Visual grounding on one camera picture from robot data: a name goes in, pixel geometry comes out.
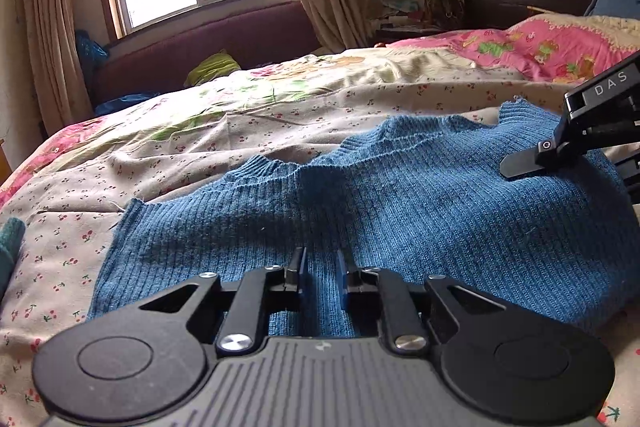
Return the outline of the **blue knit sweater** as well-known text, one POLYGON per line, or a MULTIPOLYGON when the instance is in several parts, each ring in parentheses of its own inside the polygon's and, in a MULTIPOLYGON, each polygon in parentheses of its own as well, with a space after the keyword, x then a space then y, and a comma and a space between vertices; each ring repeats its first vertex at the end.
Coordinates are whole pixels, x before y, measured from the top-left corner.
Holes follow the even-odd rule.
POLYGON ((461 116, 390 118, 305 165, 256 156, 167 202, 133 200, 93 291, 90 317, 203 272, 239 280, 307 251, 307 308, 276 334, 347 336, 337 256, 400 273, 444 274, 593 331, 639 294, 639 223, 614 166, 592 152, 509 181, 506 155, 558 120, 518 100, 497 124, 461 116))

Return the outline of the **blue pillow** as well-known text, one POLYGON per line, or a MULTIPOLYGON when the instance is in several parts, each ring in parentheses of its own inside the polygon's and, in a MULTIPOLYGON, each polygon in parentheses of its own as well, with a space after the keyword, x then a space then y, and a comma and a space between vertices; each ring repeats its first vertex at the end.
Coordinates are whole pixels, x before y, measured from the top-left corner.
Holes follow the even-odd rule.
POLYGON ((591 0, 585 16, 640 18, 640 0, 591 0))

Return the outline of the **pink floral quilt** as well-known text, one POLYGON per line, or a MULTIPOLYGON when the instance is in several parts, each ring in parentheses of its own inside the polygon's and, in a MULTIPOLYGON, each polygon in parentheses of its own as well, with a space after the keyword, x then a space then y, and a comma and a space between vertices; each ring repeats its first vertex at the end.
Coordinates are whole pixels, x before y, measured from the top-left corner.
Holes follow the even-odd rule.
POLYGON ((3 184, 1 208, 111 210, 255 155, 305 162, 399 114, 481 121, 512 98, 558 110, 564 92, 638 47, 636 20, 541 14, 239 70, 58 132, 3 184))

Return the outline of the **cherry print bed sheet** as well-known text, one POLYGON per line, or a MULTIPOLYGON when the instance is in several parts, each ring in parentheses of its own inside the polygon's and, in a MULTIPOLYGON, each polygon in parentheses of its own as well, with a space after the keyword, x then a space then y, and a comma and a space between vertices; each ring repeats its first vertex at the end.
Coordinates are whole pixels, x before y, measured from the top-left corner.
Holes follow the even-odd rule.
POLYGON ((46 412, 32 359, 67 327, 201 271, 226 280, 304 246, 311 335, 347 334, 336 253, 442 273, 601 329, 600 420, 639 421, 639 223, 611 153, 508 182, 499 162, 556 124, 563 88, 502 70, 373 80, 253 101, 190 89, 62 131, 2 196, 26 233, 1 301, 1 421, 46 412))

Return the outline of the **cluttered nightstand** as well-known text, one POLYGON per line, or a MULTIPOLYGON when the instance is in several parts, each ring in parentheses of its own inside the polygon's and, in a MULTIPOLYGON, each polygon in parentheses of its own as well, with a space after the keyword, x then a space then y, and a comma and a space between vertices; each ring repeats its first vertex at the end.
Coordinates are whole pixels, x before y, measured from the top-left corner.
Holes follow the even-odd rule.
POLYGON ((435 37, 461 29, 461 0, 380 0, 382 12, 370 20, 374 46, 405 39, 435 37))

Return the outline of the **yellow-green cloth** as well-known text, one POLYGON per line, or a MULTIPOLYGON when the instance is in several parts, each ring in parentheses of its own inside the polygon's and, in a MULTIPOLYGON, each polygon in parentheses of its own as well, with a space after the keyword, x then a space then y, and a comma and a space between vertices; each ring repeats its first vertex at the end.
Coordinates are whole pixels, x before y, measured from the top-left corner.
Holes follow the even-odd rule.
POLYGON ((237 72, 240 69, 241 66, 238 62, 235 61, 226 50, 221 50, 213 55, 209 55, 209 57, 201 61, 198 66, 195 66, 186 76, 183 87, 192 88, 201 86, 201 84, 217 78, 227 77, 231 75, 232 72, 237 72))

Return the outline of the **blue cloth on sofa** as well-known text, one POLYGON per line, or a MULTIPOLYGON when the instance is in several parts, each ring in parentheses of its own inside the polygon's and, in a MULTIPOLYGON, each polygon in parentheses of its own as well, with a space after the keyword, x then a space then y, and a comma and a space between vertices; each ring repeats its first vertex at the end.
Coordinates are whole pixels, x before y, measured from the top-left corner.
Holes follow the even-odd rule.
POLYGON ((131 93, 120 96, 119 98, 112 98, 110 101, 102 102, 94 109, 94 116, 101 117, 108 114, 117 113, 120 110, 138 105, 142 102, 156 98, 157 93, 131 93))

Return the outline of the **maroon sofa bench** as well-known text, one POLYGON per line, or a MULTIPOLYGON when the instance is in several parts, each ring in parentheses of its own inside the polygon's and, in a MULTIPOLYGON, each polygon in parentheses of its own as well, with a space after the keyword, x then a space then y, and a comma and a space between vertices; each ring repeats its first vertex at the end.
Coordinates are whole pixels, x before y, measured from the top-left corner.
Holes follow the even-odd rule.
POLYGON ((180 90, 195 66, 221 51, 242 69, 253 69, 294 60, 319 48, 303 5, 276 4, 214 20, 112 58, 94 73, 90 98, 100 105, 128 94, 180 90))

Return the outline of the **teal folded garment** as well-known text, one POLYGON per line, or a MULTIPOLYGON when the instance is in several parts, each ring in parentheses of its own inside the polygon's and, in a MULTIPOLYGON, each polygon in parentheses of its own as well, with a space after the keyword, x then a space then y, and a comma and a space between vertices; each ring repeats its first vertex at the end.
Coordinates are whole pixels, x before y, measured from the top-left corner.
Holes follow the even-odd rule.
POLYGON ((0 232, 0 299, 8 288, 25 234, 25 223, 11 217, 0 232))

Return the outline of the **beige left curtain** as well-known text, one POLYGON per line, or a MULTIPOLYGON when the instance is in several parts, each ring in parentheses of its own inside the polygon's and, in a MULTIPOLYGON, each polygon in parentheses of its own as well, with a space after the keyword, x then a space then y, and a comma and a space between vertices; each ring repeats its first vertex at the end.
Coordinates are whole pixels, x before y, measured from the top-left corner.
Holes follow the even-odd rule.
POLYGON ((24 11, 40 115, 53 134, 92 115, 76 49, 72 0, 24 0, 24 11))

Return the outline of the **dark blue cloth by window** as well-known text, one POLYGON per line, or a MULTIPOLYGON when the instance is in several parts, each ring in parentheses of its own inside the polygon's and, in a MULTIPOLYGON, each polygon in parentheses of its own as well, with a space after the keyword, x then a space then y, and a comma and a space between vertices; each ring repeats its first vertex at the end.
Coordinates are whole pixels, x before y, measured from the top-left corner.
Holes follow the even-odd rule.
POLYGON ((82 29, 75 31, 75 43, 82 75, 85 80, 89 80, 110 58, 110 52, 92 40, 88 32, 82 29))

